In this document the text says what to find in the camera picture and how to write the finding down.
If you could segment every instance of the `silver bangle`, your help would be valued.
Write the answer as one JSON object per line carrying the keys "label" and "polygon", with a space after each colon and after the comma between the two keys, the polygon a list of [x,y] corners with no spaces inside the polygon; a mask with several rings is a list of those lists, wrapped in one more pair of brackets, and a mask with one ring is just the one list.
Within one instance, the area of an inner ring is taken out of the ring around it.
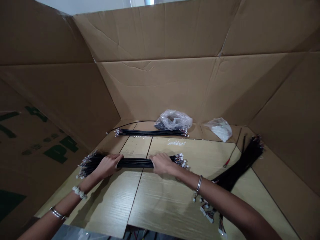
{"label": "silver bangle", "polygon": [[197,187],[197,192],[198,192],[198,193],[199,193],[199,191],[200,191],[201,182],[202,182],[202,175],[200,175],[200,179],[199,179],[199,183],[198,183],[198,187]]}
{"label": "silver bangle", "polygon": [[202,175],[200,175],[200,179],[199,179],[199,183],[198,183],[197,189],[196,189],[196,191],[194,192],[193,202],[196,202],[198,193],[199,193],[199,191],[200,191],[201,182],[202,182]]}
{"label": "silver bangle", "polygon": [[50,211],[52,211],[53,215],[55,215],[57,218],[60,218],[61,220],[68,219],[68,217],[63,216],[62,214],[58,213],[58,211],[54,207],[55,206],[50,208]]}

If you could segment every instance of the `wire harness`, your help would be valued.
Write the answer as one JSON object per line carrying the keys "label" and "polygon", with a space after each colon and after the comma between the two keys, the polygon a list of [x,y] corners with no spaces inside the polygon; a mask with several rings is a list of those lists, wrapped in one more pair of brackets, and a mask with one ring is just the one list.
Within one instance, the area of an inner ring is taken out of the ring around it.
{"label": "wire harness", "polygon": [[[103,155],[95,150],[93,153],[85,157],[80,167],[80,172],[76,178],[85,178],[89,176],[100,164],[101,160],[106,155]],[[187,161],[183,159],[183,154],[179,153],[174,156],[170,156],[172,162],[178,164],[182,168],[188,168]],[[117,168],[153,168],[153,163],[149,158],[122,158],[117,165]]]}
{"label": "wire harness", "polygon": [[[261,156],[264,151],[264,144],[261,141],[260,135],[253,136],[250,139],[248,147],[244,151],[245,137],[246,136],[244,136],[243,139],[242,154],[240,159],[226,171],[211,180],[213,183],[218,184],[220,187],[223,187],[229,192],[231,192],[237,180],[252,166],[252,164]],[[200,207],[201,212],[211,223],[214,223],[213,217],[217,210],[214,207],[211,207],[210,204],[203,198],[200,198],[200,202],[204,203]],[[227,238],[227,234],[223,226],[222,214],[219,216],[218,230],[223,237]]]}
{"label": "wire harness", "polygon": [[129,130],[123,128],[117,128],[115,131],[115,137],[122,136],[184,136],[189,137],[186,128],[178,130],[156,130],[156,131],[140,131]]}

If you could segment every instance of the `white beaded bracelet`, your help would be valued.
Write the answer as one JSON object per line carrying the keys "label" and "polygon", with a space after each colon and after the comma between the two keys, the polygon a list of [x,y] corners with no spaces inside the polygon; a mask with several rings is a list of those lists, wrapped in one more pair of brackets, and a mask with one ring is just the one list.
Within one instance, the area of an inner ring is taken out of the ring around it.
{"label": "white beaded bracelet", "polygon": [[88,196],[85,195],[84,192],[80,191],[80,188],[74,186],[72,190],[74,191],[75,194],[79,195],[81,199],[86,200],[88,198]]}

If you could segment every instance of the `cardboard wall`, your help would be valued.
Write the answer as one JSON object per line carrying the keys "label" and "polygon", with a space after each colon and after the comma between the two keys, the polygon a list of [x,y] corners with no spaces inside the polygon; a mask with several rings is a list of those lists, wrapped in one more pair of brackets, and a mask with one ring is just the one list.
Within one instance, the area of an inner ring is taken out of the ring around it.
{"label": "cardboard wall", "polygon": [[320,42],[318,0],[242,0],[224,55],[309,51]]}
{"label": "cardboard wall", "polygon": [[34,0],[0,2],[0,65],[93,62],[72,17]]}
{"label": "cardboard wall", "polygon": [[320,196],[320,53],[309,53],[249,127]]}
{"label": "cardboard wall", "polygon": [[120,120],[94,63],[5,66],[0,78],[89,152]]}
{"label": "cardboard wall", "polygon": [[239,0],[182,1],[75,15],[97,62],[216,56]]}
{"label": "cardboard wall", "polygon": [[87,151],[0,80],[0,237],[19,229]]}
{"label": "cardboard wall", "polygon": [[97,62],[309,51],[320,3],[198,0],[75,15]]}
{"label": "cardboard wall", "polygon": [[122,119],[178,109],[197,123],[247,125],[303,53],[98,63]]}

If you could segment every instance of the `white plastic bag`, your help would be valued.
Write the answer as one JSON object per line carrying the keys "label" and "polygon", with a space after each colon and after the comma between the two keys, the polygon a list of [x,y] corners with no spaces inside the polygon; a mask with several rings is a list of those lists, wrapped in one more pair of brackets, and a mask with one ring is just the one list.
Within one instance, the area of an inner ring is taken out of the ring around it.
{"label": "white plastic bag", "polygon": [[183,112],[167,109],[161,113],[154,126],[159,130],[188,129],[192,126],[192,118]]}
{"label": "white plastic bag", "polygon": [[214,118],[212,121],[204,124],[217,135],[223,142],[226,142],[232,136],[232,130],[229,123],[223,118]]}

